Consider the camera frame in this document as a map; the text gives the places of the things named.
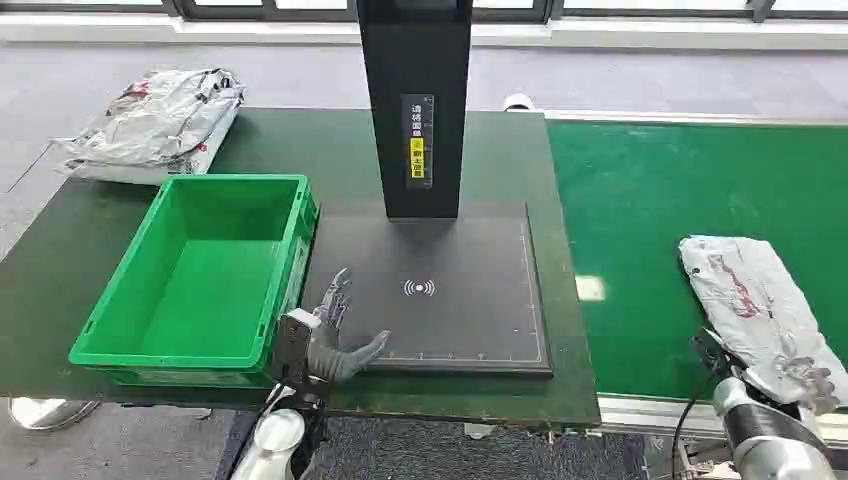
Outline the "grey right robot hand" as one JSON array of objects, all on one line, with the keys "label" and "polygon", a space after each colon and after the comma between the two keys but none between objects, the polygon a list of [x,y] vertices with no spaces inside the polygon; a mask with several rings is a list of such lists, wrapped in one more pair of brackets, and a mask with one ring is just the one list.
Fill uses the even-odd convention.
[{"label": "grey right robot hand", "polygon": [[703,327],[692,337],[693,348],[702,363],[722,379],[741,380],[755,401],[799,418],[805,409],[815,415],[831,413],[842,406],[831,370],[816,364],[814,358],[779,355],[757,365],[732,351],[713,329]]}]

